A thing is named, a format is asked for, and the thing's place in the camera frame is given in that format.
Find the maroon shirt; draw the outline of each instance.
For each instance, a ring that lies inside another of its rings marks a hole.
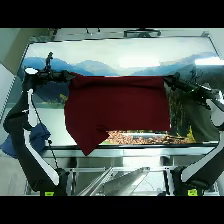
[[[163,77],[74,75],[65,123],[85,155],[109,137],[107,131],[170,129]]]

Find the red cloth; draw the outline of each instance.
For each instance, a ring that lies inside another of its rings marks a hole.
[[[85,155],[109,137],[107,131],[170,129],[162,77],[74,75],[65,123]]]

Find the mountain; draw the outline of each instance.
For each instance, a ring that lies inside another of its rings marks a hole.
[[[150,68],[146,68],[145,70],[134,72],[131,74],[131,76],[158,76],[158,75],[162,76],[162,75],[172,74],[176,71],[181,72],[181,69],[183,69],[182,71],[186,73],[186,71],[189,71],[188,69],[186,70],[186,68],[189,68],[189,67],[193,68],[195,59],[208,58],[208,57],[214,57],[214,56],[217,56],[217,55],[212,52],[211,53],[203,52],[201,54],[191,55],[189,57],[182,58],[178,61],[164,62],[164,63],[161,63],[161,65],[157,67],[150,67]]]
[[[45,67],[45,59],[38,57],[25,58],[22,64],[24,67],[32,67],[36,69],[43,69]],[[85,70],[84,68],[77,67],[75,65],[68,64],[67,62],[58,58],[51,60],[51,68],[55,71],[67,70],[69,72],[76,72],[81,75],[94,76],[93,73]]]
[[[86,60],[75,66],[92,72],[95,76],[120,76],[115,69],[99,61]]]

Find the blue cloth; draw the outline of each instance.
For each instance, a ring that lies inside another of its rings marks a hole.
[[[50,132],[47,130],[47,127],[44,124],[43,127],[41,124],[37,124],[34,128],[32,128],[29,138],[33,149],[40,153],[45,147],[45,140],[47,140],[50,135]],[[0,145],[0,148],[6,155],[17,159],[10,135],[8,135],[5,142]]]

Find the glass tabletop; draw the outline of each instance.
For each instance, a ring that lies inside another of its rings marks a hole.
[[[77,38],[73,41],[32,43],[15,78],[2,122],[20,97],[24,68],[43,69],[49,52],[53,52],[51,66],[56,71],[110,77],[166,76],[179,72],[180,78],[187,82],[224,90],[223,61],[207,37]],[[69,94],[68,84],[49,82],[37,87],[34,94],[39,116],[51,133],[52,146],[76,145],[65,126],[64,104]],[[183,92],[171,91],[166,85],[165,89],[170,109],[170,131],[111,131],[110,137],[101,144],[164,146],[217,142],[219,135],[210,121],[210,112],[188,99]],[[2,128],[1,132],[0,144],[7,137]]]

